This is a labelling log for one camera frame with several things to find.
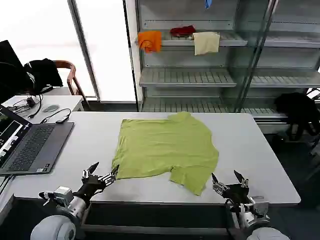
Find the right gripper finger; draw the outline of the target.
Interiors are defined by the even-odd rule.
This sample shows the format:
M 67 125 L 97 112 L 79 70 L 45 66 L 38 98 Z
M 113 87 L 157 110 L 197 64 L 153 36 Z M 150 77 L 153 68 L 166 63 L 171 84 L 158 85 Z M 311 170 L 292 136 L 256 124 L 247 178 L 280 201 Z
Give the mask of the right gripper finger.
M 223 194 L 224 191 L 226 190 L 226 186 L 223 183 L 218 181 L 217 177 L 213 172 L 211 173 L 211 177 L 212 177 L 212 189 L 218 194 Z
M 233 172 L 234 172 L 236 179 L 238 180 L 238 183 L 236 185 L 241 188 L 248 188 L 249 187 L 249 179 L 244 178 L 244 176 L 236 170 L 234 170 Z

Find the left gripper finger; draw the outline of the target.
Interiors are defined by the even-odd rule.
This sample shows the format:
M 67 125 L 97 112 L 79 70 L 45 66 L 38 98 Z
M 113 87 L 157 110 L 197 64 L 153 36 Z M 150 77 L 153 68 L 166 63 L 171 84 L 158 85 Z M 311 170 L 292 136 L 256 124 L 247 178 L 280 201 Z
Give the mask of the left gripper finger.
M 118 174 L 119 167 L 120 167 L 119 164 L 116 165 L 116 167 L 114 167 L 109 174 L 107 174 L 105 176 L 100 176 L 98 178 L 98 181 L 101 182 L 105 187 L 110 186 L 117 179 L 117 174 Z
M 93 165 L 89 166 L 88 169 L 85 169 L 82 171 L 82 178 L 87 179 L 89 176 L 93 174 L 93 172 L 96 170 L 98 167 L 99 162 L 94 163 Z

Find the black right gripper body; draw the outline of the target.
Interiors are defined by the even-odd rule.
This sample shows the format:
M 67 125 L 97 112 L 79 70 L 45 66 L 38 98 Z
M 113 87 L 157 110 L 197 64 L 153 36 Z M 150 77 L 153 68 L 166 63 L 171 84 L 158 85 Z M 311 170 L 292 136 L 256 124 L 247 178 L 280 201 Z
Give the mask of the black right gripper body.
M 227 184 L 227 190 L 224 190 L 222 197 L 230 199 L 234 204 L 248 204 L 249 187 L 242 187 L 240 183 Z

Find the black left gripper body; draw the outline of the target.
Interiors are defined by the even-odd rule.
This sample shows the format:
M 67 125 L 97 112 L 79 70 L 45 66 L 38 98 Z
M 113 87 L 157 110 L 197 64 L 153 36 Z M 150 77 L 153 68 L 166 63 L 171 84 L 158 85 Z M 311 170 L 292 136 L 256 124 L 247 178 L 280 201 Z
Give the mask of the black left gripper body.
M 90 201 L 96 192 L 103 191 L 106 188 L 106 183 L 103 180 L 100 180 L 97 175 L 83 177 L 81 181 L 82 186 L 78 191 L 74 192 L 73 195 L 84 201 Z

